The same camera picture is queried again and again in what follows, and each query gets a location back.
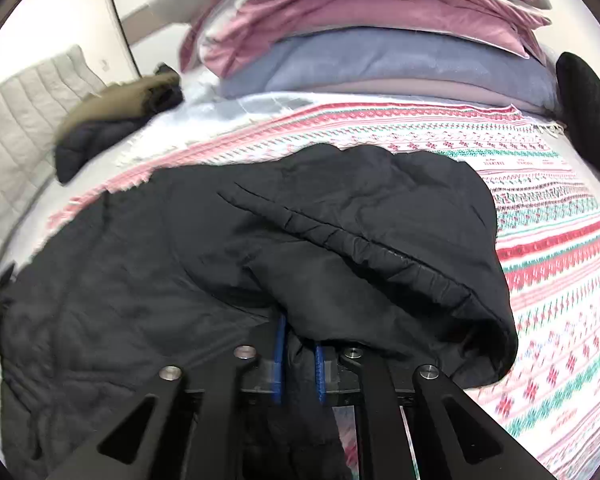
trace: striped blanket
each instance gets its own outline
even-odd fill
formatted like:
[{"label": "striped blanket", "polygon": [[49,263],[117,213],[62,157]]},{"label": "striped blanket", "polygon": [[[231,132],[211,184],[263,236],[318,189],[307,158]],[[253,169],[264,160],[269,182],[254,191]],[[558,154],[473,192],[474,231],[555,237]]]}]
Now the striped blanket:
[{"label": "striped blanket", "polygon": [[[600,205],[513,107],[305,108],[141,164],[73,200],[50,226],[57,229],[104,189],[147,180],[159,166],[271,160],[318,142],[429,150],[480,174],[498,211],[496,250],[520,349],[502,381],[469,395],[559,480],[590,478],[600,464]],[[337,416],[346,427],[346,414]],[[342,437],[356,471],[355,439],[346,430]]]}]

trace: black puffer jacket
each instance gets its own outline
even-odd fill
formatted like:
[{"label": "black puffer jacket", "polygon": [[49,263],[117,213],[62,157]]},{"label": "black puffer jacket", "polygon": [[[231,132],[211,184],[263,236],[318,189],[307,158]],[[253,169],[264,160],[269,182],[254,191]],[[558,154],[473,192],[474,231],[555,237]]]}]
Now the black puffer jacket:
[{"label": "black puffer jacket", "polygon": [[162,64],[154,76],[113,84],[89,95],[58,128],[56,177],[67,184],[92,158],[183,101],[180,76]]},{"label": "black puffer jacket", "polygon": [[[8,465],[42,478],[164,364],[191,370],[278,306],[301,338],[497,381],[517,339],[495,235],[467,164],[373,146],[160,170],[104,194],[3,293]],[[320,474],[345,478],[341,464]]]}]

